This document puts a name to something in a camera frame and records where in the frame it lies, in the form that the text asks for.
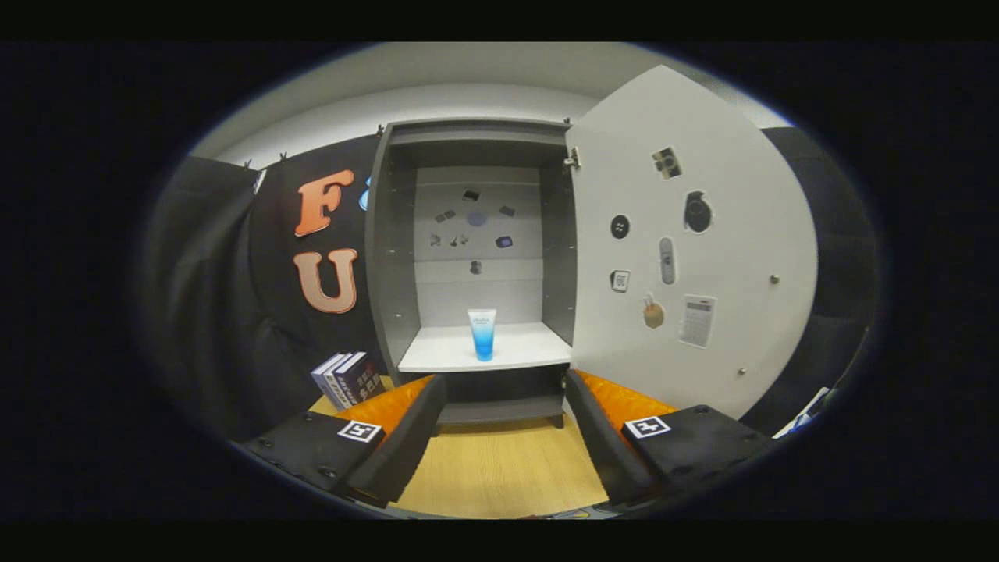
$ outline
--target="ceiling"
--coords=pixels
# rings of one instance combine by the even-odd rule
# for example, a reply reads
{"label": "ceiling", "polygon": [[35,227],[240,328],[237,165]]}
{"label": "ceiling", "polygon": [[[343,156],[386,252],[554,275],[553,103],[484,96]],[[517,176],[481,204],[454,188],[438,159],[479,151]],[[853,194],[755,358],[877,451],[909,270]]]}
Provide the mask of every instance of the ceiling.
{"label": "ceiling", "polygon": [[194,152],[218,154],[261,129],[338,101],[413,86],[486,83],[606,97],[644,71],[667,65],[708,89],[714,77],[678,60],[614,42],[376,43],[318,66],[242,108]]}

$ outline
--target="blue tube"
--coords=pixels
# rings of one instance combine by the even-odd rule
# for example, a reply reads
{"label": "blue tube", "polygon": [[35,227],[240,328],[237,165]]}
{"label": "blue tube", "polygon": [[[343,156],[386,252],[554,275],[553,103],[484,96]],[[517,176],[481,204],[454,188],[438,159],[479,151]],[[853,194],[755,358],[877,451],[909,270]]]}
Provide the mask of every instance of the blue tube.
{"label": "blue tube", "polygon": [[475,309],[469,311],[472,325],[472,340],[476,344],[476,358],[480,361],[493,360],[493,340],[496,333],[496,309]]}

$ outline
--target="white cabinet door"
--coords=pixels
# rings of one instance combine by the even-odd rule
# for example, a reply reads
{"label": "white cabinet door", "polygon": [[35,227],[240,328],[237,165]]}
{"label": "white cabinet door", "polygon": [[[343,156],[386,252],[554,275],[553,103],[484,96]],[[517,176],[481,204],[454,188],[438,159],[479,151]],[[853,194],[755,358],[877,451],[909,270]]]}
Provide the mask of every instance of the white cabinet door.
{"label": "white cabinet door", "polygon": [[[565,139],[579,161],[572,366],[741,417],[787,364],[814,297],[815,229],[794,173],[734,106],[666,67],[601,101]],[[672,161],[655,156],[664,149]],[[615,270],[628,272],[624,292]],[[651,325],[655,305],[664,315],[654,329],[647,293]]]}

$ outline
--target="stack of books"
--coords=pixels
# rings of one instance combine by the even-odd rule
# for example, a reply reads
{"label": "stack of books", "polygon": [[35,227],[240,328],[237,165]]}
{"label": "stack of books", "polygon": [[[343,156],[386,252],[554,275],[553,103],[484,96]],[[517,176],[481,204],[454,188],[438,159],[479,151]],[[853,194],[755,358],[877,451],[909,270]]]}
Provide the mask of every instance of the stack of books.
{"label": "stack of books", "polygon": [[338,353],[316,367],[312,376],[323,394],[339,409],[346,410],[385,392],[385,385],[365,361],[368,353]]}

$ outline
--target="wooden floor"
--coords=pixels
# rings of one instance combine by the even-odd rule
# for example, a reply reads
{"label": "wooden floor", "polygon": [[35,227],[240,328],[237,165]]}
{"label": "wooden floor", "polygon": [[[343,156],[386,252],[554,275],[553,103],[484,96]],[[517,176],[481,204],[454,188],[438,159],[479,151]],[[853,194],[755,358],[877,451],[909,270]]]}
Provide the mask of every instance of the wooden floor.
{"label": "wooden floor", "polygon": [[[392,383],[383,377],[386,387]],[[321,398],[312,408],[332,415]],[[544,420],[445,427],[431,439],[396,507],[471,519],[515,519],[607,501],[582,435]]]}

